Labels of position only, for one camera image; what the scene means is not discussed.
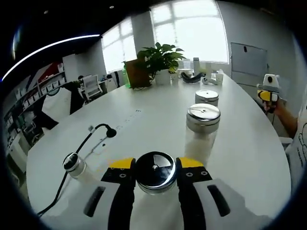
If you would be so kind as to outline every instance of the black wire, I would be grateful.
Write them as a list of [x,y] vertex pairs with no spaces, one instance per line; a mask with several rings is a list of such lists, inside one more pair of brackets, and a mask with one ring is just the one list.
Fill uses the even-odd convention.
[[[107,127],[107,128],[110,128],[110,126],[108,126],[107,124],[99,124],[99,125],[97,125],[94,129],[98,129],[98,128],[101,127],[101,126],[105,126],[105,127]],[[80,146],[78,147],[78,149],[76,150],[76,153],[77,153],[77,154],[80,152],[80,150],[82,149],[82,147],[85,145],[85,143],[86,143],[87,140],[91,137],[92,134],[93,134],[93,133],[90,133],[89,135],[87,135],[87,137],[84,139],[84,141],[81,143],[81,145],[80,145]],[[63,176],[63,179],[62,179],[62,182],[61,182],[61,184],[60,184],[60,186],[59,186],[59,188],[58,188],[56,197],[54,198],[54,200],[52,201],[52,203],[51,203],[47,208],[45,208],[44,210],[38,212],[38,213],[37,213],[38,216],[41,217],[41,216],[44,215],[49,209],[51,209],[53,206],[55,206],[55,204],[56,204],[57,201],[58,201],[59,194],[60,194],[60,192],[61,192],[61,190],[62,190],[62,187],[63,187],[63,185],[64,185],[64,183],[65,183],[67,174],[68,174],[68,173],[65,172],[65,174],[64,174],[64,176]]]

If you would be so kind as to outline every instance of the plant pot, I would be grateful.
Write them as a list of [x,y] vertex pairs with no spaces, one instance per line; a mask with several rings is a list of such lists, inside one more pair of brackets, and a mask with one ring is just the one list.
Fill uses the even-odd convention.
[[170,73],[168,72],[168,69],[164,69],[156,73],[155,83],[157,85],[170,85],[171,84],[171,78],[170,78]]

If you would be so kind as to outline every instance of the cup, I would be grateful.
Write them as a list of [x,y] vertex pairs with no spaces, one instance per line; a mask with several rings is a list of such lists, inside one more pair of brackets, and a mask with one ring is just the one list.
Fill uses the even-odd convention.
[[219,85],[221,85],[223,83],[223,78],[224,78],[224,74],[222,73],[216,73],[215,75],[215,80],[217,81],[217,83]]

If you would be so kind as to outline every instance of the green leaves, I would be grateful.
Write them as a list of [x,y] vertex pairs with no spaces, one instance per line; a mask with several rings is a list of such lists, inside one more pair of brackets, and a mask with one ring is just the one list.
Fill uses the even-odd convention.
[[154,47],[143,47],[144,50],[141,50],[137,57],[138,59],[144,60],[144,66],[146,67],[149,74],[152,76],[155,75],[157,71],[163,69],[177,69],[179,64],[178,61],[185,58],[181,53],[177,51],[183,51],[180,48],[177,48],[174,52],[173,49],[176,48],[175,45],[155,44]]
[[155,46],[156,46],[158,49],[161,48],[161,45],[160,45],[160,43],[158,43],[158,42],[155,44]]
[[164,45],[162,46],[162,50],[163,50],[164,52],[166,52],[166,51],[171,51],[171,50],[172,50],[172,46],[171,46],[171,45],[168,45],[168,44],[164,44]]

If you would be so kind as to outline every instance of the person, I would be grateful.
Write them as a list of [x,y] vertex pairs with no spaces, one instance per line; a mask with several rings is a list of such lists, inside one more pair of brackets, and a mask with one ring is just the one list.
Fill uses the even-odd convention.
[[274,108],[274,114],[278,116],[289,137],[293,139],[292,143],[285,150],[290,168],[293,192],[301,180],[307,158],[307,87],[298,117],[292,116],[280,99],[276,105],[264,104],[266,111],[270,108]]
[[[80,85],[82,86],[82,87],[84,87],[84,82],[83,82],[83,78],[84,78],[84,76],[83,75],[80,75],[79,77],[78,77],[78,81],[80,82]],[[82,95],[82,98],[87,102],[88,101],[88,99],[87,99],[87,97],[86,97],[86,95],[85,95],[85,92],[84,91],[82,91],[81,92],[81,95]]]

